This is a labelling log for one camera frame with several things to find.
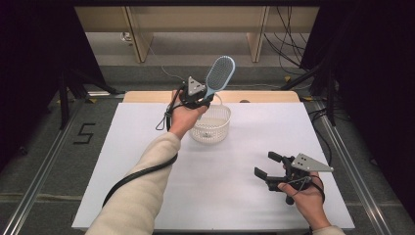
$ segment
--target forearm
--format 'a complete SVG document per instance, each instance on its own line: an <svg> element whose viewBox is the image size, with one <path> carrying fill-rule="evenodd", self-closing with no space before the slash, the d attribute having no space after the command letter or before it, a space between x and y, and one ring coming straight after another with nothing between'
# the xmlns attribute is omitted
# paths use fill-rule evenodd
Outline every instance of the forearm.
<svg viewBox="0 0 415 235"><path fill-rule="evenodd" d="M153 141L127 175L170 160L180 140L166 133ZM101 210L87 234L152 234L160 211L171 165L143 175L120 187Z"/></svg>

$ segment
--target bracket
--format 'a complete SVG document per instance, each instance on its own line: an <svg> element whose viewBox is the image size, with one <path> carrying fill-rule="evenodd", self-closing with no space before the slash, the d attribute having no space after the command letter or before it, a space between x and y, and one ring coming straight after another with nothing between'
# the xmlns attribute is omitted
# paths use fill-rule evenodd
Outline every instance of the bracket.
<svg viewBox="0 0 415 235"><path fill-rule="evenodd" d="M298 154L291 163L291 166L307 172L319 171L319 172L333 172L333 168L312 159L305 154Z"/></svg>

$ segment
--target metal rod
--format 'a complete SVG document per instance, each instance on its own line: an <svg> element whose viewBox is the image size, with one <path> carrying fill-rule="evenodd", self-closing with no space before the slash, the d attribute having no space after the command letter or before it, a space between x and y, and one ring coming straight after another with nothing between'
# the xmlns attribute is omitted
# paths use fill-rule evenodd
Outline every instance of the metal rod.
<svg viewBox="0 0 415 235"><path fill-rule="evenodd" d="M316 108L321 110L324 108L322 102L316 102ZM327 132L339 154L339 157L345 166L346 172L353 184L354 190L360 199L363 208L366 210L370 221L377 234L388 235L392 234L390 227L388 226L385 217L378 207L375 199L370 193L369 188L363 180L359 170L357 169L353 158L349 154L345 143L342 140L337 128L333 126L326 117L323 117L323 124L326 127Z"/></svg>
<svg viewBox="0 0 415 235"><path fill-rule="evenodd" d="M46 155L45 160L43 161L42 165L38 169L36 175L34 176L33 180L31 181L30 186L28 187L27 191L24 193L24 196L19 203L18 207L16 208L15 212L10 217L9 223L4 230L4 235L15 235L19 234L22 226L24 224L25 219L27 218L34 201L36 200L36 196L39 193L40 189L42 188L57 156L60 154L62 147L65 144L66 137L70 131L72 122L76 117L80 107L82 106L83 101L77 100L73 106L72 115L69 117L68 123L64 129L60 129L58 132L57 137L55 138L54 143L52 144L51 148L49 149L48 154Z"/></svg>

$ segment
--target aluminum rail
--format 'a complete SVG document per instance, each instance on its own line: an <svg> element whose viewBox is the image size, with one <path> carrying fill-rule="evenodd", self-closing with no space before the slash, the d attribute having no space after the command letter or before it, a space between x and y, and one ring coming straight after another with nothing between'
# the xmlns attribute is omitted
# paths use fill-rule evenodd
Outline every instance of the aluminum rail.
<svg viewBox="0 0 415 235"><path fill-rule="evenodd" d="M321 110L324 107L321 101L315 103L316 109ZM356 164L353 161L350 153L348 152L345 143L342 140L337 128L333 126L326 117L322 117L323 124L326 127L327 132L329 133L330 139L332 140L339 157L345 166L346 172L350 178L350 181L357 193L357 196L360 199L360 202L363 208L366 210L367 215L369 216L372 225L379 235L389 235L392 234L390 227L388 226L385 217L377 205L375 199L370 193L369 188L363 180L359 170L356 167Z"/></svg>

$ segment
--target hand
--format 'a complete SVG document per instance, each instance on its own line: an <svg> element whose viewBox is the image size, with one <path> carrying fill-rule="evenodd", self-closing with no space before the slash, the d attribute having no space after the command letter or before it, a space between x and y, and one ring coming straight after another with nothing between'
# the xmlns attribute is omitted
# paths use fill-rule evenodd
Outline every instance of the hand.
<svg viewBox="0 0 415 235"><path fill-rule="evenodd" d="M310 175L318 177L317 172L311 172ZM321 180L317 177L312 176L312 182L320 188L323 188ZM280 183L278 188L288 196L293 197L297 209L302 216L304 216L305 220L307 220L312 230L331 226L323 209L323 197L320 191L313 185L310 185L307 189L302 191L298 191L290 184L286 183Z"/></svg>
<svg viewBox="0 0 415 235"><path fill-rule="evenodd" d="M176 90L173 90L171 99L173 99ZM188 109L184 106L174 109L171 118L171 127L169 132L182 139L188 130L193 128L198 118L208 110L208 107L201 106L195 110Z"/></svg>

